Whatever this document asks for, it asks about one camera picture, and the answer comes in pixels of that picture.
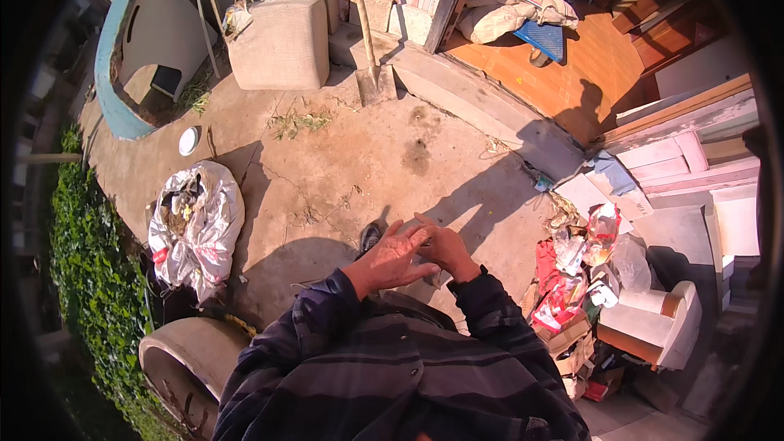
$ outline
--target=concrete step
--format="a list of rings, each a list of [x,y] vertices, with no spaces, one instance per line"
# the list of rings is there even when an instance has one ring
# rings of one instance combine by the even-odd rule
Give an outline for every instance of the concrete step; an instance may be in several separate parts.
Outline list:
[[[376,31],[373,50],[382,65],[394,65],[399,87],[497,138],[554,181],[569,178],[582,165],[585,154],[568,133],[465,65]],[[329,58],[367,69],[359,26],[338,27],[329,37]]]

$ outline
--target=small stool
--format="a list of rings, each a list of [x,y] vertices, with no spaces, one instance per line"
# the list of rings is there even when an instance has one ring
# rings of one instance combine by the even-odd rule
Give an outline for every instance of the small stool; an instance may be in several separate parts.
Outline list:
[[[560,25],[526,21],[512,34],[534,47],[528,61],[534,67],[544,67],[548,59],[560,63],[564,59],[564,29]]]

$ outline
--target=white plate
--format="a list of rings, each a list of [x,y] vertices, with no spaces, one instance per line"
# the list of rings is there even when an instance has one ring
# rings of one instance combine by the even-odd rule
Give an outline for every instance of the white plate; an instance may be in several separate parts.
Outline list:
[[[180,155],[183,157],[191,155],[196,150],[196,145],[198,145],[198,131],[195,127],[190,127],[180,137]]]

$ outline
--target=orange floor tile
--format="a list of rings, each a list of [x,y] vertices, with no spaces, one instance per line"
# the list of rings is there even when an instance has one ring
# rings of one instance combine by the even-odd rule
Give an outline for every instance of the orange floor tile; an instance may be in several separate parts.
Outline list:
[[[564,30],[563,65],[551,62],[537,69],[528,62],[531,46],[511,33],[491,44],[473,44],[456,29],[445,50],[483,70],[588,145],[615,127],[612,120],[601,124],[643,71],[629,36],[619,33],[612,20],[609,13],[589,14],[576,33]]]

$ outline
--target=shoe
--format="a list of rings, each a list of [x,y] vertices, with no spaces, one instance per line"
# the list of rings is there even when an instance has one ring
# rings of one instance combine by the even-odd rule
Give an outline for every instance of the shoe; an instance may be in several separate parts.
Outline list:
[[[374,245],[376,245],[379,240],[381,240],[381,227],[375,221],[367,224],[364,230],[362,230],[362,234],[360,236],[360,247],[359,250],[363,254],[368,250],[371,250]]]

